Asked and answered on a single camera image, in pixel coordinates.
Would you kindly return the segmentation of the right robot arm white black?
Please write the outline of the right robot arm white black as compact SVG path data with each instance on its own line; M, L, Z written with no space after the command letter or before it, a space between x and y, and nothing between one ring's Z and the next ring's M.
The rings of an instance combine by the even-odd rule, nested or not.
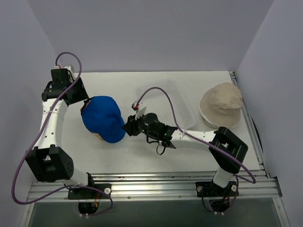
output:
M210 189L215 195L221 195L227 190L231 178L243 168L243 161L248 146L226 127L214 131L186 131L176 126L161 123L155 113L149 113L136 118L129 116L122 129L129 136L140 133L166 148L208 149L218 164Z

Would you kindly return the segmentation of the pink baseball cap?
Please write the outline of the pink baseball cap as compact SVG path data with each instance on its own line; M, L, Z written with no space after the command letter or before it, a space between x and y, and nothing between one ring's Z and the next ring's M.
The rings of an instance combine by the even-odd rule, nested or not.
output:
M82 108L80 109L80 113L82 113L85 110L85 108L90 104L90 102L91 102L91 98L84 101L84 104L83 104Z

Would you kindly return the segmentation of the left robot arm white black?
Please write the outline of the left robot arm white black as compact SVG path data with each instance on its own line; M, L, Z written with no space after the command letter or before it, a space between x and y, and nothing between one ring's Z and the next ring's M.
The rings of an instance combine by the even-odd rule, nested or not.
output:
M51 81L42 93L43 117L41 136L26 157L39 182L62 183L79 186L84 198L91 198L96 191L89 182L89 175L75 168L72 158L62 148L64 116L70 105L84 101L88 94L81 79L76 79L72 66L51 70Z

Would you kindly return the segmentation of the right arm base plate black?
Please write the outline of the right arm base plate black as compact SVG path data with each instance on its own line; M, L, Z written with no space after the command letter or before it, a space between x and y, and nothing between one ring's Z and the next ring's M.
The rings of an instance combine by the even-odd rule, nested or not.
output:
M196 182L197 197L228 197L238 196L237 184L235 181L230 181L226 187L222 188L212 181Z

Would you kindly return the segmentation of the white bucket hat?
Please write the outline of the white bucket hat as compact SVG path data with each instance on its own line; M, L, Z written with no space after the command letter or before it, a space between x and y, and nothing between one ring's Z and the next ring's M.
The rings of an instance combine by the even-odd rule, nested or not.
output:
M233 128L239 124L241 118L240 110L212 109L205 106L200 106L199 109L203 119L213 128L221 126Z

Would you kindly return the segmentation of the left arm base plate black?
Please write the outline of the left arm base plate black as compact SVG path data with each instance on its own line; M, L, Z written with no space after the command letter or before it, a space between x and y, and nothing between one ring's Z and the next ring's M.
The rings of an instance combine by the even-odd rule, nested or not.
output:
M93 189L78 187L70 188L68 192L69 200L94 200L108 199L111 195L112 185L109 183L95 184Z

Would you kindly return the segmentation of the blue baseball cap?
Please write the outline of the blue baseball cap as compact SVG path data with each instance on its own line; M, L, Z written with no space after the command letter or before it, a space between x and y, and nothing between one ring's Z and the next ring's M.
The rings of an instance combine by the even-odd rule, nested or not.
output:
M121 111L110 96L92 97L81 118L88 131L99 134L108 143L117 143L125 136Z

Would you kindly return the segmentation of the beige bucket hat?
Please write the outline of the beige bucket hat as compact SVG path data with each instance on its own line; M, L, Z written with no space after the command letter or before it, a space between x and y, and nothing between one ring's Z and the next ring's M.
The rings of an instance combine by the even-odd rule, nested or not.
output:
M241 91L232 83L222 83L208 90L202 97L199 103L200 106L209 107L212 109L232 109L240 110L243 106ZM205 125L213 128L203 119Z

